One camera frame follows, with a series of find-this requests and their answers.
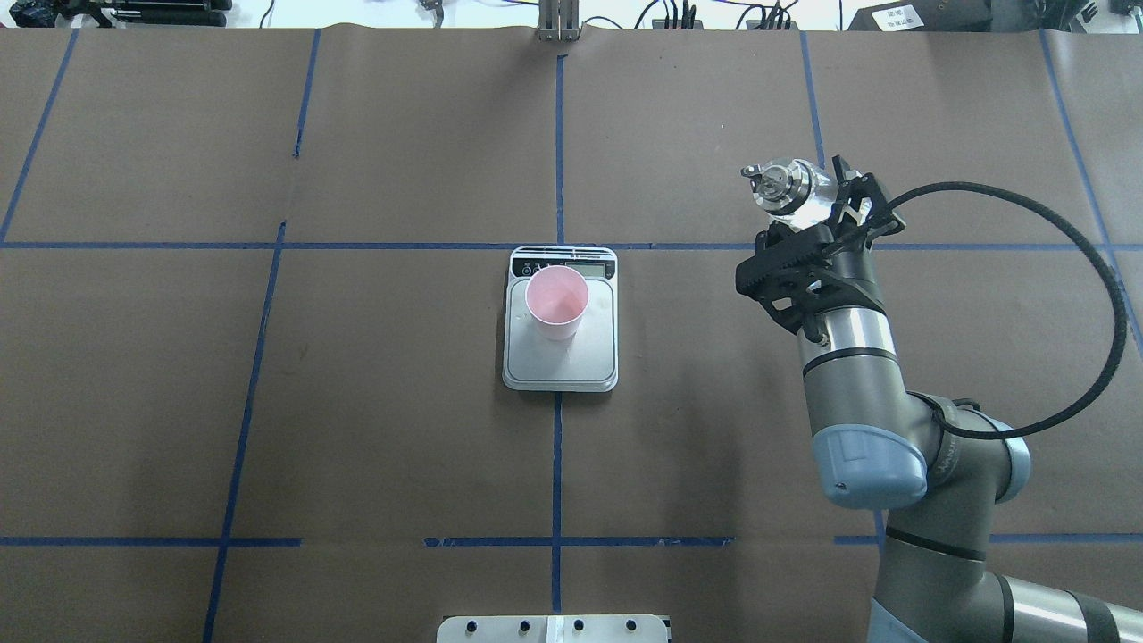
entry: metal bracket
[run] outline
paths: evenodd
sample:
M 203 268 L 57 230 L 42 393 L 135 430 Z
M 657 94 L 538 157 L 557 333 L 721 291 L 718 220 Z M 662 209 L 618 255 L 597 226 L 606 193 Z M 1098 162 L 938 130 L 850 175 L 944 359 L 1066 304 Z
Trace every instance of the metal bracket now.
M 580 40 L 580 0 L 538 0 L 541 40 Z
M 437 643 L 671 643 L 670 622 L 652 614 L 450 617 Z

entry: metal end effector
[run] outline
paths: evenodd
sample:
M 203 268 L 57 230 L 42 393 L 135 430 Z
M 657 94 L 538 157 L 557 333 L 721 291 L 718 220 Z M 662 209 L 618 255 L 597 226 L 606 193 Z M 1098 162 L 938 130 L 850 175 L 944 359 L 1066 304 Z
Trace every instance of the metal end effector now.
M 847 274 L 840 255 L 869 249 L 873 239 L 905 226 L 885 207 L 872 174 L 854 171 L 841 156 L 833 166 L 837 179 L 801 159 L 742 170 L 770 226 L 758 234 L 754 256 L 738 265 L 736 288 L 761 303 L 783 329 L 801 331 L 814 343 L 824 337 L 817 314 L 825 310 L 860 305 L 884 312 L 872 275 Z

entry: blue tape line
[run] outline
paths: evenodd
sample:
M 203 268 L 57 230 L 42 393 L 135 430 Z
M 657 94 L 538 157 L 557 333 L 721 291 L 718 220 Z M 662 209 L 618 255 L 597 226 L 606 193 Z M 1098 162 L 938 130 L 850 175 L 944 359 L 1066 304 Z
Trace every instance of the blue tape line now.
M 262 355 L 266 345 L 266 325 L 270 320 L 270 305 L 274 298 L 274 287 L 278 283 L 278 266 L 282 258 L 282 241 L 286 238 L 286 222 L 278 226 L 274 256 L 270 262 L 270 279 L 266 282 L 266 296 L 262 302 L 262 320 L 258 323 L 258 339 L 254 347 L 254 364 L 250 367 L 250 381 L 246 389 L 246 405 L 242 409 L 242 426 L 238 434 L 238 449 L 234 452 L 234 471 L 230 479 L 230 493 L 226 497 L 226 514 L 222 523 L 222 541 L 218 545 L 218 557 L 215 561 L 214 582 L 210 586 L 210 603 L 207 608 L 206 625 L 202 628 L 202 643 L 209 643 L 214 636 L 215 616 L 218 613 L 218 598 L 222 594 L 222 579 L 226 571 L 226 550 L 230 547 L 230 535 L 234 525 L 234 507 L 238 505 L 238 489 L 242 481 L 242 464 L 246 459 L 246 443 L 250 435 L 250 420 L 254 418 L 254 395 L 258 388 L 258 376 L 262 371 Z
M 425 547 L 551 547 L 552 539 L 538 537 L 426 538 Z
M 1087 202 L 1095 215 L 1095 225 L 1100 230 L 1100 236 L 1103 239 L 1104 246 L 1111 246 L 1111 235 L 1108 233 L 1108 225 L 1103 219 L 1103 210 L 1100 209 L 1100 202 L 1095 198 L 1095 190 L 1092 187 L 1092 177 L 1087 172 L 1087 163 L 1084 161 L 1084 154 L 1079 150 L 1076 132 L 1072 130 L 1071 118 L 1068 115 L 1068 106 L 1064 105 L 1064 96 L 1060 90 L 1060 80 L 1056 77 L 1056 65 L 1052 61 L 1052 47 L 1048 46 L 1048 35 L 1042 29 L 1040 30 L 1040 47 L 1044 49 L 1044 64 L 1048 70 L 1052 94 L 1056 98 L 1056 107 L 1060 110 L 1060 118 L 1064 123 L 1064 134 L 1068 135 L 1068 145 L 1071 146 L 1072 155 L 1076 158 L 1076 167 L 1079 169 L 1080 180 L 1084 183 L 1084 193 L 1087 194 Z M 1140 356 L 1143 356 L 1143 332 L 1140 330 L 1140 321 L 1135 315 L 1135 306 L 1132 304 L 1132 297 L 1124 284 L 1122 271 L 1119 270 L 1119 262 L 1116 260 L 1116 252 L 1113 250 L 1108 252 L 1108 263 L 1116 272 L 1119 291 L 1122 292 L 1124 302 L 1127 304 L 1127 321 L 1132 328 L 1132 336 L 1135 338 L 1135 349 Z
M 287 250 L 512 250 L 520 246 L 543 246 L 543 241 L 433 242 L 433 241 L 286 241 Z M 753 243 L 719 242 L 623 242 L 576 243 L 584 247 L 607 247 L 614 250 L 732 250 L 753 251 Z M 271 241 L 2 241 L 0 249 L 142 249 L 142 250 L 272 250 Z M 1143 243 L 1096 243 L 1101 250 L 1143 251 Z M 877 250 L 934 251 L 1079 251 L 1071 243 L 880 243 Z
M 426 538 L 424 546 L 438 547 L 552 547 L 554 540 L 547 537 L 475 537 L 475 538 Z M 687 537 L 687 536 L 561 536 L 563 547 L 726 547 L 734 542 L 733 536 Z
M 66 250 L 269 250 L 269 241 L 5 241 L 3 249 Z
M 288 250 L 514 250 L 528 244 L 547 243 L 290 241 L 282 247 Z
M 733 536 L 717 537 L 565 537 L 563 547 L 726 547 L 734 542 Z
M 0 547 L 218 547 L 217 538 L 3 537 Z
M 321 30 L 313 30 L 313 43 L 310 46 L 310 69 L 305 72 L 305 90 L 302 91 L 302 108 L 297 113 L 297 139 L 294 140 L 294 158 L 302 155 L 302 134 L 305 132 L 305 115 L 310 111 L 310 90 L 313 88 L 313 70 L 318 66 L 318 45 L 321 43 Z
M 232 538 L 230 547 L 287 547 L 296 548 L 302 546 L 301 538 Z
M 552 613 L 562 609 L 560 541 L 563 532 L 563 394 L 552 396 Z
M 834 545 L 879 545 L 877 536 L 836 536 Z M 1143 533 L 994 533 L 989 537 L 993 545 L 1120 545 L 1143 544 Z
M 842 546 L 879 545 L 876 536 L 834 536 L 833 544 Z
M 874 250 L 1079 251 L 1073 243 L 878 243 Z
M 801 38 L 801 64 L 806 69 L 806 93 L 809 95 L 809 119 L 814 123 L 814 145 L 817 147 L 817 166 L 825 167 L 825 144 L 822 142 L 822 121 L 817 114 L 817 91 L 814 90 L 814 66 L 809 62 L 809 38 L 805 31 Z
M 0 547 L 218 547 L 217 538 L 131 538 L 73 536 L 6 536 Z M 240 538 L 231 547 L 301 547 L 301 538 Z
M 885 515 L 881 512 L 873 512 L 873 530 L 877 532 L 877 549 L 885 553 Z
M 51 107 L 56 104 L 56 96 L 59 94 L 59 86 L 64 81 L 64 73 L 67 71 L 67 63 L 71 62 L 72 51 L 75 49 L 75 39 L 79 38 L 79 30 L 71 30 L 67 38 L 67 48 L 64 49 L 64 57 L 59 61 L 59 69 L 56 70 L 56 80 L 51 83 L 51 91 L 48 94 L 48 102 L 43 105 L 40 114 L 40 122 L 35 126 L 35 134 L 32 135 L 32 143 L 27 146 L 27 155 L 24 156 L 24 166 L 19 169 L 19 177 L 16 178 L 16 186 L 8 201 L 8 210 L 5 211 L 3 223 L 0 223 L 0 241 L 8 236 L 8 227 L 11 226 L 11 218 L 16 215 L 16 204 L 19 195 L 24 192 L 24 182 L 27 180 L 27 172 L 32 169 L 32 159 L 35 158 L 35 150 L 40 146 L 40 137 L 43 136 L 43 128 L 48 124 L 48 116 L 51 115 Z
M 563 244 L 563 59 L 555 56 L 555 242 Z
M 994 533 L 989 542 L 997 545 L 1025 544 L 1124 544 L 1143 542 L 1143 533 Z
M 752 251 L 754 243 L 578 243 L 586 247 L 607 247 L 613 250 L 736 250 Z

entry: blue joint cap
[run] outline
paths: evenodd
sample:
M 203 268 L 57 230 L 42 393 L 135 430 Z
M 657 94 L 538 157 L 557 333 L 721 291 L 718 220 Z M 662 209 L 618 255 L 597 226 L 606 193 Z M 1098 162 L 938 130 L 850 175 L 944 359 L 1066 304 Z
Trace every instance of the blue joint cap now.
M 997 420 L 994 418 L 989 418 L 992 420 L 992 425 L 996 426 L 997 431 L 1010 432 L 1012 427 Z M 1010 465 L 1010 474 L 1008 475 L 1008 488 L 1005 489 L 1004 495 L 997 498 L 997 505 L 1001 503 L 1007 503 L 1024 489 L 1028 481 L 1032 477 L 1032 455 L 1028 451 L 1028 444 L 1022 437 L 1010 437 L 1002 441 L 1004 445 L 1008 448 L 1008 463 Z
M 925 457 L 893 432 L 834 425 L 814 436 L 822 492 L 847 509 L 897 509 L 928 491 Z

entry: white label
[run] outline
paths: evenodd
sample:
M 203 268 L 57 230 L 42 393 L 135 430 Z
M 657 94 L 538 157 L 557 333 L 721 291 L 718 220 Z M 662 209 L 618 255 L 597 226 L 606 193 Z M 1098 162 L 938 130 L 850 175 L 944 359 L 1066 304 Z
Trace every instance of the white label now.
M 921 17 L 917 15 L 917 9 L 912 5 L 881 9 L 870 15 L 877 21 L 877 26 L 881 27 L 881 31 L 904 31 L 906 29 L 925 26 L 925 23 L 921 22 Z

